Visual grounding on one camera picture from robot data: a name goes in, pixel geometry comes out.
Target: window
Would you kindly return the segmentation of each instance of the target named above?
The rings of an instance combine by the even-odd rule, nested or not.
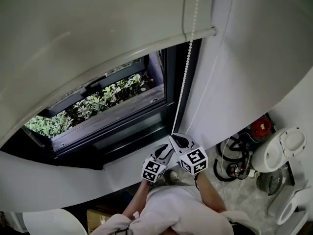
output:
[[[82,85],[34,116],[1,149],[41,163],[102,169],[165,137],[173,128],[188,46],[153,52]],[[176,131],[200,46],[194,41]]]

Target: green plant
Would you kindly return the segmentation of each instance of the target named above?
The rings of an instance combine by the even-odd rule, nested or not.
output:
[[[33,117],[25,126],[41,135],[53,138],[86,119],[105,111],[146,90],[147,74],[134,74],[92,94],[52,118]]]

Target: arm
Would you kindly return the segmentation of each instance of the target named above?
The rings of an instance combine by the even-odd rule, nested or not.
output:
[[[142,210],[146,205],[146,199],[149,190],[150,186],[148,185],[148,181],[143,179],[135,196],[133,197],[129,205],[126,207],[126,209],[123,211],[123,215],[133,220],[134,219],[133,214],[136,211],[138,211],[139,214],[141,214]]]
[[[197,185],[200,190],[201,199],[206,206],[218,213],[226,211],[226,206],[221,196],[212,186],[203,171],[198,175]]]

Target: cardboard box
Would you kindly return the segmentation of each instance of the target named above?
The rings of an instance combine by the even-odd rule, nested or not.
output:
[[[88,234],[104,224],[112,215],[102,212],[101,209],[87,210]]]

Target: white shirt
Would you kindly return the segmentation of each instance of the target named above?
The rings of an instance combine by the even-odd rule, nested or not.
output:
[[[138,219],[131,221],[116,214],[92,235],[114,234],[117,229],[128,226],[128,234],[133,235],[159,235],[169,227],[180,235],[233,235],[229,221],[240,223],[259,234],[245,213],[225,211],[220,214],[204,205],[194,186],[165,186],[149,193]]]

